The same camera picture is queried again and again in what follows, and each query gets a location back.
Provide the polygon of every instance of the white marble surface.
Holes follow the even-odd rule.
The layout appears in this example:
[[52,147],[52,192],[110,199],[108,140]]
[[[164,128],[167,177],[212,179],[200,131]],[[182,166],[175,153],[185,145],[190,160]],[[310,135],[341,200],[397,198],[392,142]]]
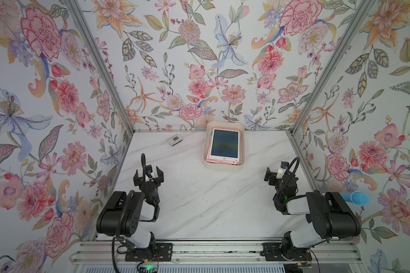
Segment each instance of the white marble surface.
[[[158,239],[279,237],[306,223],[305,216],[282,215],[275,210],[275,190],[264,181],[266,168],[295,157],[283,131],[246,131],[246,162],[237,171],[208,169],[202,163],[205,132],[180,133],[184,140],[170,146],[173,132],[136,133],[115,190],[129,192],[135,171],[146,163],[164,172],[158,188],[160,212],[156,222],[142,222]],[[301,168],[299,194],[311,191]]]

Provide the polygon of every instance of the red berry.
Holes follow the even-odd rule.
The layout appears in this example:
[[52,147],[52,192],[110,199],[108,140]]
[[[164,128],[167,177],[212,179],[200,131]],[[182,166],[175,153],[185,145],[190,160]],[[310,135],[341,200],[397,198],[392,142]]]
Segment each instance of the red berry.
[[52,80],[52,81],[50,82],[50,88],[51,88],[52,90],[56,90],[57,87],[58,87],[58,82],[55,81],[55,80]]
[[272,50],[273,50],[273,46],[271,46],[271,45],[266,47],[266,49],[265,49],[266,52],[270,52]]

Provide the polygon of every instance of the wire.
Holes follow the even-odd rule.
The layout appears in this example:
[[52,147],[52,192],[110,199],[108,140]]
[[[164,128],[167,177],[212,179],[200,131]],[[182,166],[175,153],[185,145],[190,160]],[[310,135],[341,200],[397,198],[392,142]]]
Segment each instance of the wire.
[[317,262],[317,268],[319,269],[319,273],[320,273],[320,266],[319,266],[319,260],[317,259],[317,257],[316,257],[316,254],[314,254],[313,250],[311,250],[310,248],[309,248],[309,250],[311,251],[311,253],[313,253],[313,255],[314,255],[314,258],[316,258],[316,262]]

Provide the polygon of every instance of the green leaf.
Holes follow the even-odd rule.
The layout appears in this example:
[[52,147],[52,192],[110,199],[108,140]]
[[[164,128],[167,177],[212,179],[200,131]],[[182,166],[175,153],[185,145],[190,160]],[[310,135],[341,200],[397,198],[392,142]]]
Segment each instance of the green leaf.
[[58,125],[53,128],[50,133],[41,141],[40,147],[38,149],[38,156],[40,161],[42,161],[43,158],[51,151],[53,151],[53,148],[55,148],[56,142],[58,141],[59,137],[59,130],[62,126],[63,125]]
[[159,19],[156,18],[155,16],[153,16],[153,15],[144,15],[144,18],[146,18],[146,20],[149,23],[150,27],[153,28],[154,30],[163,29],[163,25],[161,24],[161,21],[159,21]]
[[241,108],[243,107],[243,104],[239,104],[239,105],[237,105],[237,107],[235,107],[235,112],[237,113],[237,112],[240,112],[241,111]]
[[331,14],[331,16],[337,15],[337,14],[344,14],[345,12],[347,12],[349,10],[348,7],[340,7],[338,9],[336,9],[333,14]]
[[352,16],[354,16],[354,14],[350,14],[350,15],[346,16],[346,17],[342,20],[342,22],[340,22],[340,24],[339,24],[339,26],[338,26],[337,28],[341,27],[342,25],[345,25],[345,24],[349,23],[349,22],[351,21],[351,19],[352,19]]
[[403,63],[410,62],[410,38],[404,39],[404,44],[402,45],[401,51],[399,53],[399,60]]
[[172,48],[175,48],[177,46],[182,46],[182,45],[185,45],[186,43],[187,43],[187,41],[185,41],[184,38],[182,38],[182,36],[176,36],[170,42],[170,46],[168,47],[168,49],[172,49]]
[[88,166],[94,169],[94,160],[90,155],[88,155]]
[[373,231],[381,238],[383,239],[389,239],[392,237],[396,237],[398,235],[396,235],[393,231],[391,231],[390,229],[388,229],[387,227],[376,227],[373,229]]
[[60,5],[53,4],[50,8],[49,15],[53,18],[59,17],[61,14],[62,8]]
[[377,235],[377,233],[375,233],[373,230],[370,231],[370,234],[372,235],[372,237],[377,240],[380,244],[381,244],[381,239],[380,237]]
[[202,15],[198,14],[198,13],[194,13],[193,14],[194,19],[196,20],[197,23],[205,25],[204,19],[202,17]]
[[403,82],[395,86],[389,86],[390,89],[395,90],[395,91],[401,91],[404,92],[407,95],[410,95],[410,81],[408,82]]
[[279,108],[279,109],[278,109],[278,113],[282,113],[282,112],[284,112],[285,110],[287,110],[289,107],[292,107],[292,106],[295,106],[295,104],[294,104],[294,103],[289,103],[288,105],[285,105],[285,106]]
[[210,10],[210,9],[215,8],[215,6],[213,4],[208,3],[208,2],[202,3],[202,7],[206,10]]
[[396,69],[394,72],[390,73],[389,75],[400,76],[400,75],[404,75],[405,73],[409,71],[410,71],[410,66],[401,66],[400,68]]

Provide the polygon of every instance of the floral wallpaper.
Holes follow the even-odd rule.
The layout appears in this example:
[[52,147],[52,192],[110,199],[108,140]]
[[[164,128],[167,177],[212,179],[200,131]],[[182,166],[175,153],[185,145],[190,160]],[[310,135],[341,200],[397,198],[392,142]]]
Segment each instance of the floral wallpaper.
[[410,0],[378,0],[297,131],[324,191],[350,205],[368,270],[410,273]]
[[285,130],[356,0],[79,0],[135,129]]
[[0,273],[68,271],[129,139],[64,3],[0,0]]

